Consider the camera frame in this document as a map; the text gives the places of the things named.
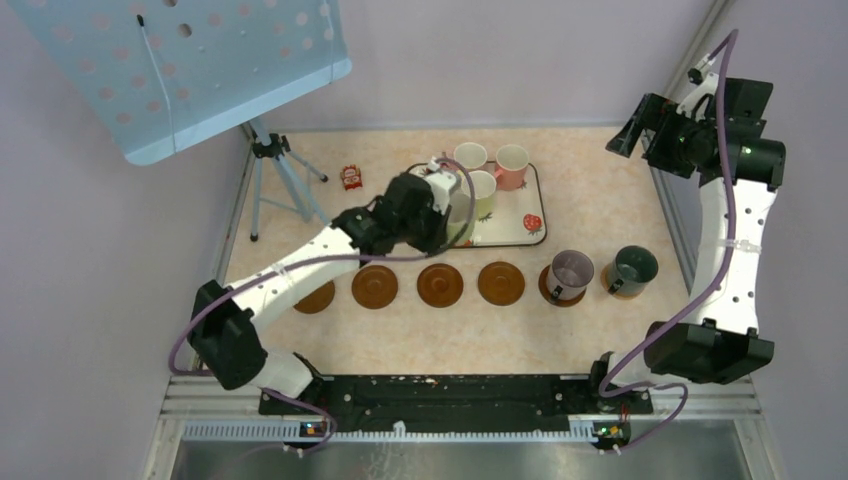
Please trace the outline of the strawberry enamel tray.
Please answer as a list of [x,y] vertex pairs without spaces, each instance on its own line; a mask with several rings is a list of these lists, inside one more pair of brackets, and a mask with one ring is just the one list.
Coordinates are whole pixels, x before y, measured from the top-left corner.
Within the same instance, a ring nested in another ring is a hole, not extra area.
[[[495,164],[488,162],[483,171],[494,175]],[[462,191],[469,196],[466,177],[459,174]],[[459,234],[467,228],[465,224]],[[485,222],[476,220],[468,248],[523,247],[540,244],[547,235],[547,220],[536,169],[529,166],[525,182],[520,189],[504,191],[497,188],[492,218]]]

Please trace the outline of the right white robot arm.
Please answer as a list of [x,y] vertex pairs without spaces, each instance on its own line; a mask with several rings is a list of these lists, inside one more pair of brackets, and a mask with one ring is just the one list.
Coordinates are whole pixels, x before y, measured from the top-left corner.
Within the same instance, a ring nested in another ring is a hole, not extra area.
[[769,211],[783,181],[786,149],[763,137],[768,82],[715,74],[695,82],[681,101],[643,96],[607,150],[643,152],[658,170],[699,178],[701,239],[690,299],[667,321],[653,323],[625,355],[606,357],[607,372],[586,385],[589,404],[612,412],[627,390],[679,377],[696,384],[728,384],[769,364],[756,313],[756,280]]

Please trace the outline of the woven rattan coaster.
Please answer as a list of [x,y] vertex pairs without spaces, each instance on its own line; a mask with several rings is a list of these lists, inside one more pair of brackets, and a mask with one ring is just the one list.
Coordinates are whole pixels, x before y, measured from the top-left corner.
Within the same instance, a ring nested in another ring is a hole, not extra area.
[[631,292],[631,293],[622,293],[620,290],[614,291],[612,289],[613,282],[610,280],[610,274],[611,273],[612,273],[612,264],[605,265],[602,272],[601,272],[600,280],[601,280],[601,283],[602,283],[603,290],[606,293],[608,293],[609,295],[611,295],[612,297],[620,299],[620,300],[632,300],[632,299],[638,298],[639,296],[641,296],[643,294],[644,288],[642,288],[639,291]]

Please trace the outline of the yellow green mug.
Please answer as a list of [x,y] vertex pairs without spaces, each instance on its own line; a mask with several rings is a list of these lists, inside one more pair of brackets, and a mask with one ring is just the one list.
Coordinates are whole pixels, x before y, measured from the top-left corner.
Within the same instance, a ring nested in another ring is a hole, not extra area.
[[477,220],[480,222],[488,221],[492,218],[494,211],[497,181],[493,174],[483,170],[472,171],[470,175],[474,189]]

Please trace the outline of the purple mug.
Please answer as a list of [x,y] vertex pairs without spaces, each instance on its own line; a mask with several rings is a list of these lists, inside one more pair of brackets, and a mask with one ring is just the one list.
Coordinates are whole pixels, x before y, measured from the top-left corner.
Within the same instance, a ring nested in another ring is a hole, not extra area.
[[576,250],[564,250],[552,259],[547,276],[547,289],[555,296],[573,298],[587,289],[595,273],[592,260]]

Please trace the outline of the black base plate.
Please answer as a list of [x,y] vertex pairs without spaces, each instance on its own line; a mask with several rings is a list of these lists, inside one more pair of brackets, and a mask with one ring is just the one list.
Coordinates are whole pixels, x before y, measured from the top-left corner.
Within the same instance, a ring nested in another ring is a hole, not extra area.
[[604,398],[587,375],[338,375],[313,382],[300,401],[329,413],[341,432],[565,431],[577,415],[650,414],[647,394]]

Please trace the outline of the blue perforated board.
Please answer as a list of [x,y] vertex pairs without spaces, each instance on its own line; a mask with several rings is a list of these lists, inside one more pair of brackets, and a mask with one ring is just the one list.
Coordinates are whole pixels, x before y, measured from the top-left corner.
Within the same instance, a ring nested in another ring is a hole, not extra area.
[[150,165],[352,68],[335,1],[14,1],[134,165]]

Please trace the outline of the brown wooden coaster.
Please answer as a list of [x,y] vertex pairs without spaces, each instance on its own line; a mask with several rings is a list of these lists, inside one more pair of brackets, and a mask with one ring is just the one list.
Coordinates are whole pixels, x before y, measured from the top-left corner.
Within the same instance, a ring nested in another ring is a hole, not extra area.
[[354,300],[367,309],[382,309],[396,298],[399,284],[396,274],[388,267],[370,265],[359,270],[351,283]]
[[544,300],[550,303],[553,306],[559,308],[567,308],[580,303],[586,295],[586,289],[583,288],[576,296],[569,299],[564,299],[561,296],[555,297],[548,289],[547,289],[547,276],[550,272],[550,266],[545,266],[543,270],[539,273],[538,277],[538,290]]
[[424,303],[434,308],[446,308],[461,298],[464,280],[455,267],[437,263],[425,267],[420,272],[416,288]]
[[295,304],[294,309],[302,314],[309,315],[322,312],[331,305],[335,293],[335,283],[333,281],[327,282]]
[[525,286],[522,272],[505,261],[495,261],[484,266],[477,279],[477,288],[482,298],[496,306],[516,303],[522,297]]

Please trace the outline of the light green mug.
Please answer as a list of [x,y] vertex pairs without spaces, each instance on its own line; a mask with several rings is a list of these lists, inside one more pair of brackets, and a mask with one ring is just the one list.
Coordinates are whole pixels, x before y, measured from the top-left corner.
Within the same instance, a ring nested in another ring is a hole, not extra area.
[[471,240],[474,233],[475,219],[467,226],[462,236],[457,239],[455,237],[462,230],[468,219],[469,207],[471,206],[470,197],[462,191],[456,192],[451,196],[450,205],[451,212],[446,224],[447,240],[452,242],[452,247],[465,246]]

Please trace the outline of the small red toy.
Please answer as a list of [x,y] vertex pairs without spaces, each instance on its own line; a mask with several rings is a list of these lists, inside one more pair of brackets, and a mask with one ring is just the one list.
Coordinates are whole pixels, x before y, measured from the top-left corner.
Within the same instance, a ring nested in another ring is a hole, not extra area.
[[340,179],[345,191],[363,187],[361,170],[356,165],[343,167],[340,172]]

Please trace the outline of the light blue tripod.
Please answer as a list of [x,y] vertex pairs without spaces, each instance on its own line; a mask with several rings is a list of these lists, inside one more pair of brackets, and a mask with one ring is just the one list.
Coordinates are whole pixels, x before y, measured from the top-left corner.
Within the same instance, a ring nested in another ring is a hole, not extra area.
[[286,135],[270,131],[255,117],[247,123],[253,155],[253,196],[249,238],[260,238],[260,213],[263,205],[293,212],[304,223],[329,218],[312,191],[315,181],[327,183],[329,177],[291,147]]

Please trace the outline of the salmon pink mug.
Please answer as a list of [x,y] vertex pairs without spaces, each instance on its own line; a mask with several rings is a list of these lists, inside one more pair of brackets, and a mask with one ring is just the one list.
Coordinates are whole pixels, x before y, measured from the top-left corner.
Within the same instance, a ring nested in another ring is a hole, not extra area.
[[526,170],[530,163],[528,151],[516,144],[500,147],[495,155],[494,177],[497,188],[504,191],[520,189],[525,182]]

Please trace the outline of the pale pink mug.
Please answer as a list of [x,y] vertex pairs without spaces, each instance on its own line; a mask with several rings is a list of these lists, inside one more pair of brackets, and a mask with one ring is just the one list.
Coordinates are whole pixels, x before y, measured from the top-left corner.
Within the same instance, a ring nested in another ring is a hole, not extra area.
[[488,161],[486,148],[479,143],[464,142],[453,150],[453,159],[468,171],[484,169]]

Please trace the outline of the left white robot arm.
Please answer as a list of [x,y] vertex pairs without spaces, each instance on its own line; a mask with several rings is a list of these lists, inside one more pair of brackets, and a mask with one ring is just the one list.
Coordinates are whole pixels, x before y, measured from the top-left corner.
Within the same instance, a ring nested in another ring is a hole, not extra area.
[[370,206],[340,213],[313,239],[260,272],[223,286],[204,284],[195,298],[186,339],[225,390],[244,386],[282,394],[297,413],[319,404],[320,386],[294,353],[262,346],[261,333],[310,294],[364,265],[391,260],[405,243],[433,256],[447,244],[446,224],[457,173],[403,172]]

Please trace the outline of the dark green mug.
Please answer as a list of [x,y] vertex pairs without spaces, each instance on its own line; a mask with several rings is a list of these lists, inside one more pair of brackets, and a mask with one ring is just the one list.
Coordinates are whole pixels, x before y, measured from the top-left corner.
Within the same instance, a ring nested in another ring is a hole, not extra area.
[[612,289],[622,293],[636,292],[642,288],[645,290],[659,272],[659,264],[654,254],[637,245],[623,247],[610,264]]

